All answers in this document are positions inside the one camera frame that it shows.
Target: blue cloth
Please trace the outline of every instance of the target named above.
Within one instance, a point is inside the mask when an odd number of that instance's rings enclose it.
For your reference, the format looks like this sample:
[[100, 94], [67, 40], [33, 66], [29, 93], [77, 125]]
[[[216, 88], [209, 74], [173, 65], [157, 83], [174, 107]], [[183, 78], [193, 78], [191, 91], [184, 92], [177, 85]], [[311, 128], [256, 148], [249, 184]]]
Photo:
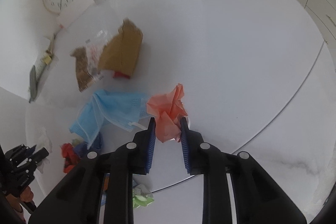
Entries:
[[100, 132], [98, 133], [97, 138], [91, 145], [91, 147], [88, 149], [87, 148], [88, 143], [87, 142], [82, 142], [80, 144], [77, 144], [74, 148], [73, 151], [77, 154], [79, 158], [83, 158], [88, 152], [94, 151], [97, 153], [100, 153], [100, 150], [102, 148], [102, 137]]
[[91, 147], [102, 126], [112, 123], [128, 132], [139, 122], [149, 117], [146, 102], [149, 97], [143, 93], [108, 92], [98, 90], [84, 106], [82, 113], [69, 128], [71, 133], [81, 136], [87, 147]]

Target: crumpled paper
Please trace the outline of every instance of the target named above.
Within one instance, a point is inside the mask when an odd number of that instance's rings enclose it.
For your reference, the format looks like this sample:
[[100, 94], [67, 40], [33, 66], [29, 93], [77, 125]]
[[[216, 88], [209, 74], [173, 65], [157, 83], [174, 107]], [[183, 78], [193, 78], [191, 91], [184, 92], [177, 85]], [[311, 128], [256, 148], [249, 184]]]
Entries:
[[178, 84], [172, 92], [154, 95], [147, 102], [147, 113], [155, 117], [155, 135], [162, 143], [172, 138], [180, 141], [180, 120], [188, 116], [181, 102], [183, 96], [183, 85]]
[[154, 196], [150, 190], [143, 184], [137, 185], [133, 188], [133, 209], [140, 206], [147, 207], [154, 201]]
[[[35, 147], [35, 152], [41, 150], [44, 147], [49, 152], [49, 154], [51, 154], [53, 151], [53, 144], [47, 135], [47, 130], [44, 127], [41, 127], [40, 132], [41, 136], [38, 138]], [[45, 158], [40, 163], [37, 164], [36, 168], [38, 171], [40, 171], [41, 174], [43, 174], [44, 165], [49, 163], [50, 163], [49, 159]]]
[[137, 65], [142, 32], [129, 19], [124, 19], [118, 29], [118, 35], [104, 47], [99, 58], [98, 69], [114, 70], [122, 75], [132, 77]]

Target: mask ear loop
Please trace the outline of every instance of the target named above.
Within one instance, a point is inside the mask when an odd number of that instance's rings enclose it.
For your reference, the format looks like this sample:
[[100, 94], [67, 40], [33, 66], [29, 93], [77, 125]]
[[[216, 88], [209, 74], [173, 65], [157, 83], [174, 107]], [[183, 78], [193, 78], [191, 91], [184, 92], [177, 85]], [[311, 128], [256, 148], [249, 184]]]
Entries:
[[138, 123], [138, 122], [129, 122], [128, 123], [129, 126], [136, 126], [142, 130], [147, 130], [147, 127], [144, 127], [142, 124]]

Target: pink object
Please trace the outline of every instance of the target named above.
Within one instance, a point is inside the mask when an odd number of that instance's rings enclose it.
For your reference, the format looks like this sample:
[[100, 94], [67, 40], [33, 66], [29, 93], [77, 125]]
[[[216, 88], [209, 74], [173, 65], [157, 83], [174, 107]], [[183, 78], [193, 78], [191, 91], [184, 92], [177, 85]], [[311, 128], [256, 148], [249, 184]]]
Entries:
[[154, 95], [147, 102], [147, 113], [155, 117], [155, 135], [162, 143], [172, 138], [180, 141], [180, 120], [188, 116], [181, 102], [183, 96], [183, 85], [178, 84], [172, 92]]

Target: orange object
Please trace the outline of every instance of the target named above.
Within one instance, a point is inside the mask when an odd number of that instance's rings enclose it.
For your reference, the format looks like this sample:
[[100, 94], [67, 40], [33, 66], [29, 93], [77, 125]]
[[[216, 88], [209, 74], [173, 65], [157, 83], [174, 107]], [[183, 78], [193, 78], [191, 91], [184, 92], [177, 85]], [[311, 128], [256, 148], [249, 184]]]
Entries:
[[23, 202], [31, 202], [34, 198], [34, 193], [30, 189], [29, 186], [27, 186], [26, 189], [23, 190], [23, 192], [20, 195], [20, 200]]
[[65, 143], [61, 146], [62, 157], [65, 158], [64, 162], [64, 173], [69, 173], [77, 163], [79, 163], [80, 158], [73, 151], [73, 146], [71, 143]]
[[183, 85], [178, 84], [172, 92], [154, 95], [147, 102], [147, 113], [155, 117], [155, 135], [162, 143], [172, 138], [180, 141], [180, 120], [188, 116], [181, 102], [183, 96]]
[[123, 74], [123, 73], [121, 73], [121, 72], [118, 72], [118, 71], [115, 71], [115, 72], [113, 73], [113, 78], [120, 78], [120, 77], [124, 77], [124, 78], [127, 78], [127, 79], [130, 79], [130, 78], [131, 78], [130, 76], [125, 75], [125, 74]]

